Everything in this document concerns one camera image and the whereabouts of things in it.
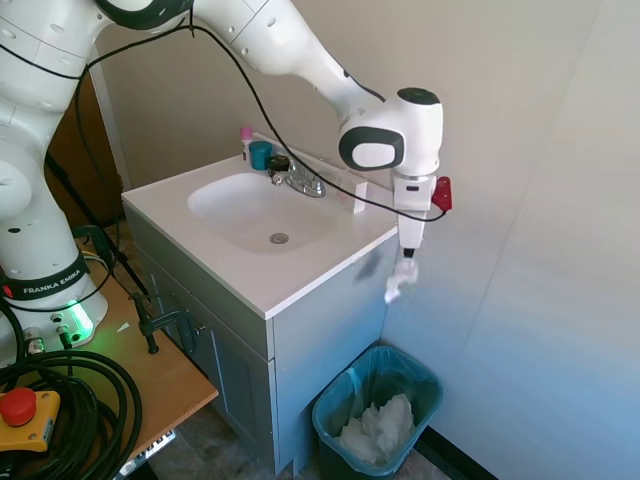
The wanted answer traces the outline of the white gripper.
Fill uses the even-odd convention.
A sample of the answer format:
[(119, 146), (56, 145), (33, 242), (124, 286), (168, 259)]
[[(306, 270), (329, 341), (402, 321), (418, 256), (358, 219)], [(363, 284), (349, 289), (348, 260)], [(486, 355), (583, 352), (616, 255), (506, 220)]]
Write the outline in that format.
[(412, 259), (423, 240), (427, 214), (431, 209), (433, 177), (393, 175), (394, 208), (398, 211), (399, 243), (403, 257)]

